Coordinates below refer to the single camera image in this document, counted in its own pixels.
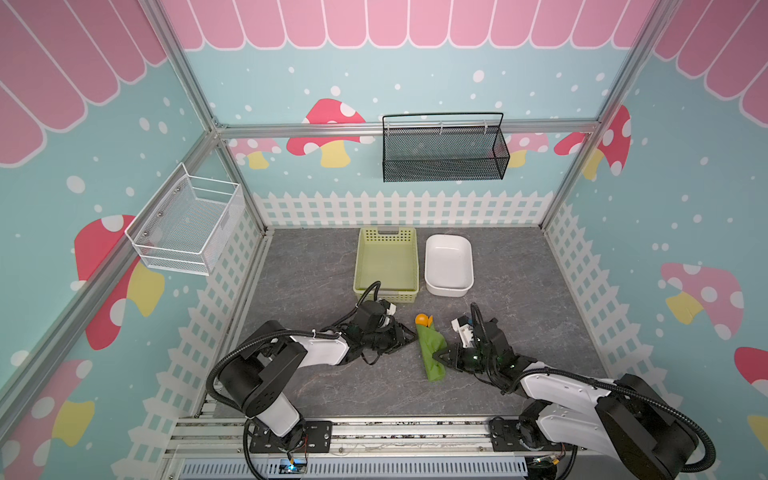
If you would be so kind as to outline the orange plastic spoon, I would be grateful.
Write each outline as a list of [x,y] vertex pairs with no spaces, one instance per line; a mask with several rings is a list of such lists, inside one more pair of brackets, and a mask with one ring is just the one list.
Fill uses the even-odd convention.
[[426,315],[426,314],[418,314],[414,320],[414,323],[417,326],[423,326],[425,328],[431,328],[433,326],[434,320],[432,316]]

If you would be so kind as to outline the green paper napkin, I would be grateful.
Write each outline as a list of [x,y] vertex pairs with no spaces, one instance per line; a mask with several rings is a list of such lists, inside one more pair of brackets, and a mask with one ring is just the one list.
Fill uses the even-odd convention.
[[434,359],[434,354],[447,347],[444,336],[433,327],[417,325],[417,335],[427,379],[441,381],[446,376],[445,366]]

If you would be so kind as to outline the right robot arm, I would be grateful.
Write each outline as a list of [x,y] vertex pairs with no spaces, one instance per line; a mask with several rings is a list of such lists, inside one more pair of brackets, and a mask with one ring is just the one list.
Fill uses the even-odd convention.
[[643,378],[598,379],[519,354],[497,319],[485,320],[477,304],[452,326],[459,342],[433,352],[432,359],[526,401],[516,418],[490,421],[496,450],[586,449],[619,461],[637,479],[675,479],[715,464],[716,446],[707,432]]

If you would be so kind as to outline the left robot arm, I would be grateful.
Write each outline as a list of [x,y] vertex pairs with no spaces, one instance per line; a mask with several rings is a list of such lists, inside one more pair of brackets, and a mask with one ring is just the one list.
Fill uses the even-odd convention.
[[206,394],[278,438],[297,440],[304,418],[284,394],[297,371],[358,359],[372,366],[416,340],[416,332],[395,318],[396,305],[379,296],[380,287],[373,282],[349,312],[318,329],[265,322],[212,367]]

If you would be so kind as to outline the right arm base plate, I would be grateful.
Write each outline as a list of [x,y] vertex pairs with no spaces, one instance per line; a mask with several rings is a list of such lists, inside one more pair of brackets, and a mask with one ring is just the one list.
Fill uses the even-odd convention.
[[494,417],[488,422],[490,440],[495,452],[565,452],[562,443],[549,441],[535,421]]

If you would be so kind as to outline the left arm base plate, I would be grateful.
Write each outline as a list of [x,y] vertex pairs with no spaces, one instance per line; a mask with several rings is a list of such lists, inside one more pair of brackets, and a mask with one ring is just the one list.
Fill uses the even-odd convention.
[[300,420],[288,434],[278,436],[266,425],[256,421],[246,436],[250,453],[328,453],[333,423],[322,420]]

